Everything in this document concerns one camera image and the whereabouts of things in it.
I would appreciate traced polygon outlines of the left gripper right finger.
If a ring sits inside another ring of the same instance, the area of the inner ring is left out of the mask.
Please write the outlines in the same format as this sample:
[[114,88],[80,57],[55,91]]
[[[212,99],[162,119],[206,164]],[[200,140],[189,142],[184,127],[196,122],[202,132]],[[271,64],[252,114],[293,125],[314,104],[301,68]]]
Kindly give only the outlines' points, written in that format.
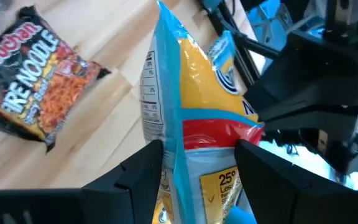
[[243,139],[236,142],[234,157],[257,223],[358,224],[358,190]]

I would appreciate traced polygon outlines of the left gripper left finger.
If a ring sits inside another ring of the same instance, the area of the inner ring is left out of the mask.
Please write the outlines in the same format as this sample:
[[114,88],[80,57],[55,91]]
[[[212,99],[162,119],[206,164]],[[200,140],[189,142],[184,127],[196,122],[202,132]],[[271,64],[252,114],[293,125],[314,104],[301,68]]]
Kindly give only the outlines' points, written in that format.
[[81,188],[0,190],[0,223],[149,224],[162,161],[154,140]]

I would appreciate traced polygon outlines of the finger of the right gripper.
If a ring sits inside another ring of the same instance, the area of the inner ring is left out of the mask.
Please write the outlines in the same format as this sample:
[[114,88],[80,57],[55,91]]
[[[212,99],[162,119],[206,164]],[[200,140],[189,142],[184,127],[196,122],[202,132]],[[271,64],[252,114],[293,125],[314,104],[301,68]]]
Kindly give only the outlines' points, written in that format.
[[293,32],[245,99],[262,121],[308,110],[358,108],[358,50]]
[[358,171],[358,107],[299,110],[266,120],[262,139],[278,146],[301,145],[335,171]]

